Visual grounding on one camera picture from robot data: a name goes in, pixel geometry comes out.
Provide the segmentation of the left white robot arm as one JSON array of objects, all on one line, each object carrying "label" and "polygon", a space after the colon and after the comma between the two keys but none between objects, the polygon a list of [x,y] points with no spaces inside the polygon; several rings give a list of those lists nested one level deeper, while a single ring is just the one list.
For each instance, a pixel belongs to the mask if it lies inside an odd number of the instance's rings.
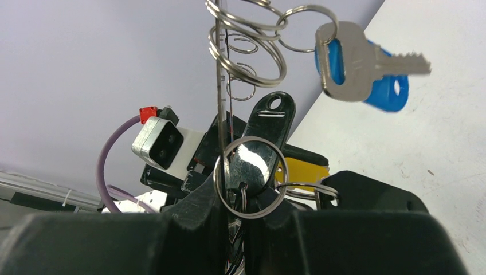
[{"label": "left white robot arm", "polygon": [[[160,212],[162,207],[175,204],[183,199],[189,192],[199,187],[214,170],[216,154],[212,152],[216,145],[216,123],[213,122],[209,130],[199,139],[199,145],[194,151],[194,157],[186,167],[187,177],[179,179],[164,171],[146,165],[140,181],[142,184],[151,187],[151,191],[142,195],[133,196],[130,193],[105,184],[104,166],[107,155],[115,144],[115,141],[126,130],[137,123],[144,124],[148,118],[159,116],[168,118],[173,124],[179,121],[178,116],[169,107],[158,109],[157,107],[144,107],[139,110],[139,114],[129,119],[120,126],[109,138],[99,156],[98,167],[96,169],[97,185],[105,185],[111,198],[120,197],[115,205],[122,213],[155,213]],[[309,182],[312,175],[318,177],[328,176],[328,159],[314,152],[304,150],[299,147],[287,144],[282,150],[292,175],[299,181]]]}]

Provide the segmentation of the black key tag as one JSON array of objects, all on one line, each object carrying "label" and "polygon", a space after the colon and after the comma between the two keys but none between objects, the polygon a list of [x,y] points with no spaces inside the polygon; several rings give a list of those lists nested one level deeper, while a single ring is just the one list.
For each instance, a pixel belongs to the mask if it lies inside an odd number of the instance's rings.
[{"label": "black key tag", "polygon": [[[282,149],[295,113],[296,104],[289,94],[272,92],[255,104],[243,136],[262,138]],[[255,196],[268,186],[278,162],[278,154],[272,146],[254,140],[243,142],[236,147],[229,163],[229,171],[225,173],[225,187],[236,191],[245,183],[247,196]]]}]

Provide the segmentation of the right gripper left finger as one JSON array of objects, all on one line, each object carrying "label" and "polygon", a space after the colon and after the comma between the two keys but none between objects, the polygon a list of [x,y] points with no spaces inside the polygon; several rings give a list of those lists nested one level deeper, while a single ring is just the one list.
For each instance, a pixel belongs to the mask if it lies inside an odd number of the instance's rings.
[{"label": "right gripper left finger", "polygon": [[207,179],[157,214],[33,214],[1,245],[2,274],[223,274],[226,213]]}]

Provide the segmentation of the blue key tag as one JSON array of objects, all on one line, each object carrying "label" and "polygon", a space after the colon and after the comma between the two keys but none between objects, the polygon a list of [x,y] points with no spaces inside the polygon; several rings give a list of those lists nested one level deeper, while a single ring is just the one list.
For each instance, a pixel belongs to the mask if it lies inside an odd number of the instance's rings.
[{"label": "blue key tag", "polygon": [[[342,47],[338,40],[327,45],[331,76],[341,85],[345,81]],[[387,75],[374,81],[370,96],[363,102],[384,112],[399,112],[409,98],[409,78],[407,75]]]}]

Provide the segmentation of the yellow key tag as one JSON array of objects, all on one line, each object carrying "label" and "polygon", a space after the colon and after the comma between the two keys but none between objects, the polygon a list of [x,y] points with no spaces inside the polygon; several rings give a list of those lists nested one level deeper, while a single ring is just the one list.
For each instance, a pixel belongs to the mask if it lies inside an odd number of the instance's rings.
[{"label": "yellow key tag", "polygon": [[[288,165],[289,178],[288,182],[296,183],[317,183],[319,180],[328,177],[330,175],[328,166],[320,166],[317,164],[308,163],[302,160],[297,160],[294,158],[285,157]],[[283,168],[279,162],[277,170],[275,172],[275,179],[278,184],[283,182]],[[313,192],[313,188],[306,186],[289,186],[287,190],[302,190]]]}]

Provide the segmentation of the silver key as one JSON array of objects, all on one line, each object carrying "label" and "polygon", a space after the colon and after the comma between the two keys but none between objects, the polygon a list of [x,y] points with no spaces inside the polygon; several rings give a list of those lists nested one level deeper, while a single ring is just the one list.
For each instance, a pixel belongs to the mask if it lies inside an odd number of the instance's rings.
[{"label": "silver key", "polygon": [[[316,33],[316,52],[322,89],[329,97],[357,102],[371,95],[374,81],[387,75],[428,75],[430,62],[422,53],[387,56],[379,45],[368,42],[364,30],[357,24],[341,21],[320,26]],[[329,42],[336,39],[342,49],[344,82],[332,79]]]}]

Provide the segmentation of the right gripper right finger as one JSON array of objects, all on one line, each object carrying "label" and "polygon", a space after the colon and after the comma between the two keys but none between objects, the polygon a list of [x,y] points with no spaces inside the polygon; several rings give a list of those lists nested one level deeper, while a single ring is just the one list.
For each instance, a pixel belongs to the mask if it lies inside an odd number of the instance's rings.
[{"label": "right gripper right finger", "polygon": [[323,184],[333,206],[289,201],[245,224],[247,274],[466,274],[443,226],[416,195],[352,171]]}]

